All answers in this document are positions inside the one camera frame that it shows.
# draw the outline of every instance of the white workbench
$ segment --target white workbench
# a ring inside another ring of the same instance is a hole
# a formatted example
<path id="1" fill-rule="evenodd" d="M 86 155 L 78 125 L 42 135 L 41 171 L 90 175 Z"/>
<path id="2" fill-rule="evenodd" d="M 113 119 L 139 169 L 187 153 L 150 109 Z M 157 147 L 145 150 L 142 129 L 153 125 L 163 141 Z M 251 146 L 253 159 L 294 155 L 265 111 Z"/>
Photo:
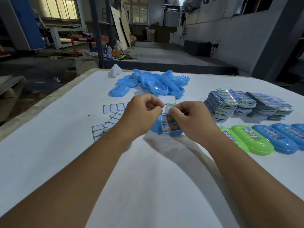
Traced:
<path id="1" fill-rule="evenodd" d="M 118 78 L 130 74 L 123 72 Z M 304 97 L 296 93 L 247 77 L 187 75 L 191 79 L 177 103 L 204 101 L 218 88 L 261 92 L 293 105 L 294 112 L 284 123 L 304 123 Z M 92 74 L 0 142 L 0 216 L 93 143 L 91 126 L 109 120 L 109 114 L 102 114 L 103 105 L 128 102 L 144 93 L 136 87 L 124 97 L 110 97 L 108 92 L 118 78 L 109 78 L 107 71 Z M 241 117 L 222 125 L 259 123 L 276 122 Z M 304 152 L 249 155 L 304 199 Z M 151 131 L 136 139 L 121 156 L 87 224 L 130 228 L 238 226 L 244 227 L 244 221 L 208 152 L 184 135 L 171 138 Z"/>

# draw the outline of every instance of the black box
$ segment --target black box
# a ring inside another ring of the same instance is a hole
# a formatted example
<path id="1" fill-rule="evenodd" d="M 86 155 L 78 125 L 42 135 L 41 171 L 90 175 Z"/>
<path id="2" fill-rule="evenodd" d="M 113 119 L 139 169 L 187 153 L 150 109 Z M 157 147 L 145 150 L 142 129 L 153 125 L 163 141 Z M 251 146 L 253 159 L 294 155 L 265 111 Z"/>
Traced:
<path id="1" fill-rule="evenodd" d="M 189 41 L 184 42 L 184 51 L 194 56 L 210 57 L 211 42 Z"/>

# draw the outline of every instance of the forearm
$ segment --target forearm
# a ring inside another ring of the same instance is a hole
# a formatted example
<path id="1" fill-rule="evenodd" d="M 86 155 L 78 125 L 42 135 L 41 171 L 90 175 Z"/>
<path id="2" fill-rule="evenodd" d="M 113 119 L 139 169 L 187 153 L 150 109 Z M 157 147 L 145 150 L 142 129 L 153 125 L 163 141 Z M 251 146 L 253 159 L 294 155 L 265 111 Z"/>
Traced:
<path id="1" fill-rule="evenodd" d="M 114 127 L 0 218 L 0 227 L 85 227 L 130 142 Z"/>
<path id="2" fill-rule="evenodd" d="M 304 227 L 304 202 L 221 131 L 202 145 L 251 227 Z"/>

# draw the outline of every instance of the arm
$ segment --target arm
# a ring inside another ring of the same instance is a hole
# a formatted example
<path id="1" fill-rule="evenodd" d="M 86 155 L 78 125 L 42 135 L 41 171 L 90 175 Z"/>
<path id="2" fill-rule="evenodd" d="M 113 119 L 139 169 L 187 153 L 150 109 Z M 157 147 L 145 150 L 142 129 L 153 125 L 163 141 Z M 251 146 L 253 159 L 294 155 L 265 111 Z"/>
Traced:
<path id="1" fill-rule="evenodd" d="M 3 215 L 0 227 L 85 227 L 121 154 L 149 131 L 161 107 L 151 94 L 133 97 L 108 133 Z"/>
<path id="2" fill-rule="evenodd" d="M 250 227 L 304 227 L 304 201 L 221 132 L 203 102 L 182 102 L 169 112 L 210 153 Z"/>

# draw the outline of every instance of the plastic water bottle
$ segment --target plastic water bottle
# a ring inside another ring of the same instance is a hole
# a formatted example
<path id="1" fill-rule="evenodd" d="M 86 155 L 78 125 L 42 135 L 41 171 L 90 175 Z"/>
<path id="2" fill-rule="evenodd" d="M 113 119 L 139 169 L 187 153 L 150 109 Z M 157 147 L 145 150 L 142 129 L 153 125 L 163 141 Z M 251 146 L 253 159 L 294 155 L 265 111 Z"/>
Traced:
<path id="1" fill-rule="evenodd" d="M 107 57 L 112 58 L 112 48 L 111 48 L 111 46 L 107 47 Z"/>

